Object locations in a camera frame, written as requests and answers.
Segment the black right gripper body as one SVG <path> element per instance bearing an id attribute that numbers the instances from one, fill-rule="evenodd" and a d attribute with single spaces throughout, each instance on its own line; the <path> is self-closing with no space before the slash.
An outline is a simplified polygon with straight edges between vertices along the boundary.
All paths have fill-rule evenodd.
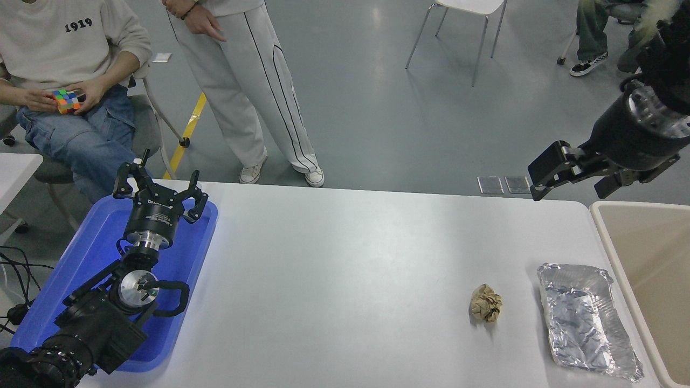
<path id="1" fill-rule="evenodd" d="M 594 124 L 582 150 L 629 170 L 651 170 L 682 149 L 682 115 L 653 95 L 622 95 Z"/>

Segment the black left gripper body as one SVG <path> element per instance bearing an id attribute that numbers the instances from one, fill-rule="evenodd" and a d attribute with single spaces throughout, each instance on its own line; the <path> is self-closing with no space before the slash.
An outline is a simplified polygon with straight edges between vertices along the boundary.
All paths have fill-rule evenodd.
<path id="1" fill-rule="evenodd" d="M 174 190 L 143 190 L 133 198 L 133 209 L 125 228 L 125 238 L 144 232 L 174 238 L 183 212 L 183 199 Z"/>

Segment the person's left hand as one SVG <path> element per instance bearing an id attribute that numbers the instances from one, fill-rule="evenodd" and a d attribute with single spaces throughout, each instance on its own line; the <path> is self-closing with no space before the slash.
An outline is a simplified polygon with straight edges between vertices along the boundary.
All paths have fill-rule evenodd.
<path id="1" fill-rule="evenodd" d="M 103 94 L 110 88 L 104 77 L 78 82 L 67 86 L 67 91 L 82 91 L 86 96 L 80 108 L 74 111 L 74 115 L 83 115 L 94 108 L 102 99 Z"/>

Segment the person's right hand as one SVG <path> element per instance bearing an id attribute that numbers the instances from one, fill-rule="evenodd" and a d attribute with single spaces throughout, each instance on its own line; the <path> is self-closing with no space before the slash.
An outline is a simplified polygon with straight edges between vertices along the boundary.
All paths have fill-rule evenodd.
<path id="1" fill-rule="evenodd" d="M 37 88 L 28 88 L 24 90 L 24 102 L 22 104 L 34 112 L 59 112 L 52 93 Z"/>
<path id="2" fill-rule="evenodd" d="M 222 35 L 221 25 L 217 22 L 217 19 L 208 9 L 198 3 L 195 3 L 192 8 L 188 10 L 183 21 L 192 34 L 203 34 L 217 41 L 226 41 Z"/>

